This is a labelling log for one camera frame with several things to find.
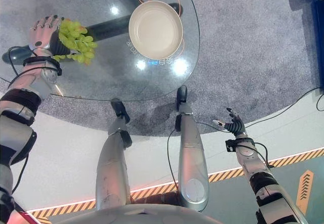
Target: humanoid robot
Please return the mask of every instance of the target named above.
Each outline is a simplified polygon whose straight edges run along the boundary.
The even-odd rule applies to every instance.
[[[34,55],[24,60],[23,72],[13,79],[0,99],[0,223],[7,223],[15,208],[10,166],[26,158],[33,147],[37,135],[30,126],[39,105],[62,74],[60,64],[52,56],[70,53],[58,40],[60,21],[56,15],[42,18],[30,29],[29,47]],[[99,157],[97,210],[64,223],[220,223],[201,213],[209,198],[208,173],[200,134],[187,103],[186,86],[177,91],[176,130],[181,132],[181,147],[178,191],[173,201],[149,198],[142,204],[131,199],[124,157],[124,150],[132,144],[127,131],[130,117],[118,99],[112,100],[111,106],[116,119],[108,130],[108,139]],[[258,223],[308,223],[258,157],[240,117],[232,109],[227,110],[232,123],[221,120],[216,123],[235,135],[235,140],[226,141],[226,147],[236,152],[256,195]]]

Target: round glass table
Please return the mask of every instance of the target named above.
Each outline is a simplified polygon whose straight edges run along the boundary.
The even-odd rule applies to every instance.
[[[28,30],[44,16],[59,16],[79,21],[98,43],[91,65],[70,59],[61,60],[62,76],[57,81],[57,95],[93,100],[140,101],[162,97],[182,85],[195,68],[199,53],[199,26],[192,0],[158,0],[172,6],[183,24],[183,40],[169,58],[152,60],[133,46],[128,23],[135,8],[152,0],[10,0],[0,8],[0,29],[4,32],[2,52],[11,46],[28,44]],[[12,51],[18,71],[29,54]],[[14,77],[3,55],[0,76]]]

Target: grapes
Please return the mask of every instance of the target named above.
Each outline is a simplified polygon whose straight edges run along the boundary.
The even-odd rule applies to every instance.
[[[90,42],[90,43],[89,43],[89,46],[90,46],[91,48],[96,48],[96,47],[98,47],[98,44],[95,43],[95,42]]]
[[[91,52],[86,52],[85,53],[85,57],[89,58],[89,59],[93,59],[95,57],[94,54],[92,54]]]
[[[87,36],[87,37],[85,37],[85,39],[84,39],[84,42],[86,42],[86,43],[90,43],[90,42],[92,42],[93,41],[93,38],[91,37],[91,36]]]
[[[93,42],[92,36],[85,36],[87,33],[87,29],[81,26],[78,21],[64,19],[61,22],[59,39],[69,49],[77,51],[77,53],[66,55],[67,58],[90,65],[91,59],[95,57],[94,48],[98,45]],[[60,61],[61,59],[65,59],[65,56],[55,55],[53,58]]]

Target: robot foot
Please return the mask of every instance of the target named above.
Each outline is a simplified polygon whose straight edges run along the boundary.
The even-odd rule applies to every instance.
[[[188,89],[185,85],[182,85],[177,90],[177,111],[179,111],[179,106],[181,103],[187,102]]]
[[[116,116],[117,117],[125,117],[125,121],[126,123],[130,122],[130,117],[128,115],[128,113],[126,112],[126,108],[124,106],[124,104],[122,103],[122,101],[120,101],[119,99],[113,99],[110,102],[112,108],[114,109]]]

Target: silver robot leg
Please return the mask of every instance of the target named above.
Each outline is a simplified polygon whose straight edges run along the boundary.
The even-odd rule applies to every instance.
[[[178,175],[180,201],[185,207],[202,211],[209,198],[206,159],[192,110],[186,100],[180,102],[176,124],[180,125],[176,129],[181,131]]]
[[[97,210],[131,203],[124,156],[124,149],[129,140],[125,118],[118,117],[108,131],[108,139],[99,157],[96,180]]]

